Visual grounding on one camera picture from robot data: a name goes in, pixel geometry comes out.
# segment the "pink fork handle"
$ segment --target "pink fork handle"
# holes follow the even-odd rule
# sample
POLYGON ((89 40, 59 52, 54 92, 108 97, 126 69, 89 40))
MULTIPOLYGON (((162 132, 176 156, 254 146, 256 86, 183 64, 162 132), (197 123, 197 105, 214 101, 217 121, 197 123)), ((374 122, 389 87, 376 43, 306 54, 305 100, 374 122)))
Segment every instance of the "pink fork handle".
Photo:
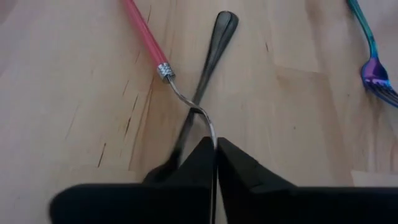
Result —
POLYGON ((127 9, 130 21, 139 30, 141 39, 144 42, 146 49, 149 51, 150 57, 152 58, 156 69, 158 69, 160 65, 165 63, 168 64, 166 56, 150 32, 144 18, 136 6, 136 3, 134 3, 134 0, 123 0, 123 2, 127 9))

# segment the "fork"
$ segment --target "fork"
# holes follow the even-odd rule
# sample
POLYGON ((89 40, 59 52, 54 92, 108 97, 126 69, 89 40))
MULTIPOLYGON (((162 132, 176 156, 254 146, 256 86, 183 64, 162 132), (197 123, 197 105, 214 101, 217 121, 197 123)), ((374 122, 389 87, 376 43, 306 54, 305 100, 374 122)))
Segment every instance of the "fork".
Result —
POLYGON ((379 60, 376 41, 361 7, 357 0, 347 0, 347 3, 359 20, 370 49, 370 58, 362 66, 361 70, 363 85, 365 89, 370 90, 380 99, 392 106, 398 107, 398 94, 393 89, 387 71, 379 60))

